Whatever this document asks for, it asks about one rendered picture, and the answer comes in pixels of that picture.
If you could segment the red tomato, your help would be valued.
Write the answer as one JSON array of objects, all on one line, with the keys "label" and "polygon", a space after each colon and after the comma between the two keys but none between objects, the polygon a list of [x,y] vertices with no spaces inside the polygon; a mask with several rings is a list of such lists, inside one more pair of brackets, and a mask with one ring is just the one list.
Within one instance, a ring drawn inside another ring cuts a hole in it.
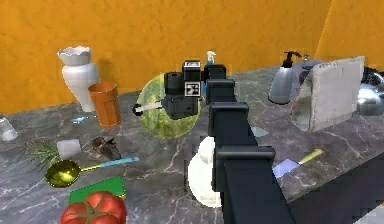
[{"label": "red tomato", "polygon": [[60,224],[126,224],[126,206],[122,198],[107,191],[90,194],[83,202],[69,205]]}]

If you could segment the white bottle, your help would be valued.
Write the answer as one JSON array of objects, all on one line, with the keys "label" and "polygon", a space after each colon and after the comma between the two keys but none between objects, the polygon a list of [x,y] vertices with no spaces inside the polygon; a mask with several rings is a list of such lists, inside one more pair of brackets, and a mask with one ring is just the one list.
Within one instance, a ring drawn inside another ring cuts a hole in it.
[{"label": "white bottle", "polygon": [[188,164],[188,185],[198,202],[210,208],[221,206],[220,193],[212,188],[214,138],[207,136]]}]

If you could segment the white cube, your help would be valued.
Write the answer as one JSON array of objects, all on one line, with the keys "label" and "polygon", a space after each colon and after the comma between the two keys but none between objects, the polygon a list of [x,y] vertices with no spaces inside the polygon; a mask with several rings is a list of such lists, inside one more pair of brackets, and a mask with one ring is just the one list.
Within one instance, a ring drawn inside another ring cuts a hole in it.
[{"label": "white cube", "polygon": [[57,142],[57,149],[61,159],[67,160],[82,152],[79,139],[61,140]]}]

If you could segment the orange cup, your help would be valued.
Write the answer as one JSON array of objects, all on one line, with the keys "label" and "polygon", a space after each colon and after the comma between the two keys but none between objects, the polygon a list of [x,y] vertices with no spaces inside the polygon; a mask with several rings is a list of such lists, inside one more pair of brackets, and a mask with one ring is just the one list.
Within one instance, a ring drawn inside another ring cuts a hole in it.
[{"label": "orange cup", "polygon": [[121,122],[117,85],[114,82],[98,82],[88,87],[100,125],[112,128]]}]

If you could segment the green board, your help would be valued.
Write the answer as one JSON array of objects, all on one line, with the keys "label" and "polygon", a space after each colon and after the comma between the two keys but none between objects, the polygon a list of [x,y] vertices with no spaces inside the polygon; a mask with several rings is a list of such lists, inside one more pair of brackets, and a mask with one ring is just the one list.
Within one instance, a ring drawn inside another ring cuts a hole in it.
[{"label": "green board", "polygon": [[124,198],[126,195],[122,178],[116,176],[71,191],[69,195],[69,204],[84,201],[90,194],[99,191],[108,191],[121,198]]}]

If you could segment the small silver spoon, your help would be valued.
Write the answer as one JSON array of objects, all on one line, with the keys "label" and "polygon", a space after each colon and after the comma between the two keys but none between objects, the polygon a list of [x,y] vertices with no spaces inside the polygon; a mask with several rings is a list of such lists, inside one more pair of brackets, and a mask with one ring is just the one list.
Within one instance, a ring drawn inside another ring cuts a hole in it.
[{"label": "small silver spoon", "polygon": [[98,117],[97,115],[86,115],[86,116],[81,116],[81,117],[73,118],[73,119],[71,119],[70,121],[71,121],[73,124],[80,124],[80,123],[84,122],[84,121],[87,120],[87,119],[90,119],[90,118],[97,118],[97,117]]}]

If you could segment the clear glass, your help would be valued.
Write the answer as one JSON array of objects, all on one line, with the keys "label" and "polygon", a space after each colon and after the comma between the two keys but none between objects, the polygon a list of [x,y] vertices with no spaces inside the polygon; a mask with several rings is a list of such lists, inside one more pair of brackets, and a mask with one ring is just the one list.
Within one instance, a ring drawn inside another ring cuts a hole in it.
[{"label": "clear glass", "polygon": [[9,120],[0,113],[0,138],[3,141],[12,141],[18,137],[17,131]]}]

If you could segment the green and yellow melon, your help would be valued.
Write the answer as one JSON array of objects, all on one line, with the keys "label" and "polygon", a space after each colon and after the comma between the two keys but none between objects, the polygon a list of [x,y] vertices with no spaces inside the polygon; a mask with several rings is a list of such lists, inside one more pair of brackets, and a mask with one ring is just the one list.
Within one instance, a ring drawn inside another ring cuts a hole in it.
[{"label": "green and yellow melon", "polygon": [[[139,94],[137,103],[148,105],[165,97],[164,74],[152,78]],[[142,126],[160,139],[175,139],[188,133],[196,124],[199,114],[172,120],[162,108],[145,111],[140,117]]]}]

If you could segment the grey soap dispenser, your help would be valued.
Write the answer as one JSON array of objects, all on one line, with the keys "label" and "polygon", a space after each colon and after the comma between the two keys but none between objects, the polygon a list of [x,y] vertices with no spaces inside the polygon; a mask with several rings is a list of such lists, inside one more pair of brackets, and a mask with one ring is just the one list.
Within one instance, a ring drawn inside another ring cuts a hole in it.
[{"label": "grey soap dispenser", "polygon": [[277,70],[268,94],[268,100],[278,105],[285,105],[290,102],[293,87],[292,57],[302,57],[302,55],[296,51],[285,51],[285,54],[286,58]]}]

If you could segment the white vase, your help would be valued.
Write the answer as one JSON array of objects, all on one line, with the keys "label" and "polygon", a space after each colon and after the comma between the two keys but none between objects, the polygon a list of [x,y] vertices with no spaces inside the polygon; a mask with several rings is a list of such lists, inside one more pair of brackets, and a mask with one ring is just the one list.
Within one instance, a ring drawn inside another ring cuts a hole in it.
[{"label": "white vase", "polygon": [[75,96],[84,112],[94,112],[88,87],[100,81],[98,69],[91,61],[89,47],[76,46],[60,49],[57,56],[63,62],[62,76],[66,86]]}]

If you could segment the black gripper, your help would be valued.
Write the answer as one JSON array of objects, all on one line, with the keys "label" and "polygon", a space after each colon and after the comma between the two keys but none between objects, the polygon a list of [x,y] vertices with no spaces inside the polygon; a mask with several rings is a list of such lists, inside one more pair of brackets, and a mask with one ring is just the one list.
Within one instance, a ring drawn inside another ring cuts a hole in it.
[{"label": "black gripper", "polygon": [[[172,120],[198,114],[198,100],[196,97],[185,95],[185,80],[181,72],[169,72],[164,75],[164,90],[163,108]],[[145,111],[161,107],[160,101],[148,105],[135,104],[132,112],[136,116],[141,116]]]}]

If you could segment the chrome kettle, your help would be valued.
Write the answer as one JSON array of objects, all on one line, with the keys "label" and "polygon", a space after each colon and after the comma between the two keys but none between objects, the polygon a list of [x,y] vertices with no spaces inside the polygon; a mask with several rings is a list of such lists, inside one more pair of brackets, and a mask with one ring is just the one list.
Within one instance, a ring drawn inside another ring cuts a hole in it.
[{"label": "chrome kettle", "polygon": [[362,116],[384,114],[384,72],[365,67],[360,83],[357,113]]}]

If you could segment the blue spray bottle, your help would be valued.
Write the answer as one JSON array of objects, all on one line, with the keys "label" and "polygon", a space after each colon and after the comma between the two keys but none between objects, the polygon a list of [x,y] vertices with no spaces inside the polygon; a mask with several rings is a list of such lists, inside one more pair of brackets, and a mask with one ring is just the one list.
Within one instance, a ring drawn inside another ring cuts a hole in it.
[{"label": "blue spray bottle", "polygon": [[[214,57],[216,56],[216,53],[214,51],[207,51],[207,65],[210,65],[210,64],[213,64],[214,63]],[[201,83],[201,90],[202,90],[202,94],[205,95],[206,94],[206,84],[205,82],[203,81]]]}]

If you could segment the green herb sprig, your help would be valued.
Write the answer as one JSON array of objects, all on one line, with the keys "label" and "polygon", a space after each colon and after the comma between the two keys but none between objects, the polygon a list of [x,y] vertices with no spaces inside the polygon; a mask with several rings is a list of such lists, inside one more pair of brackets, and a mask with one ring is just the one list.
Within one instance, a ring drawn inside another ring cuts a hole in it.
[{"label": "green herb sprig", "polygon": [[49,141],[31,142],[27,145],[26,153],[33,161],[37,161],[36,167],[39,170],[60,160],[57,147]]}]

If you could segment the grey stone slab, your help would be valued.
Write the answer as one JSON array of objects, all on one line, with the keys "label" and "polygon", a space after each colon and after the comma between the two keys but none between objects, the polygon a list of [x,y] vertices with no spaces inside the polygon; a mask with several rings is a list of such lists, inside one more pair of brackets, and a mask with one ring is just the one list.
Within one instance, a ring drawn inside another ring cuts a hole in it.
[{"label": "grey stone slab", "polygon": [[312,133],[347,121],[357,110],[365,57],[314,65],[291,107],[289,121]]}]

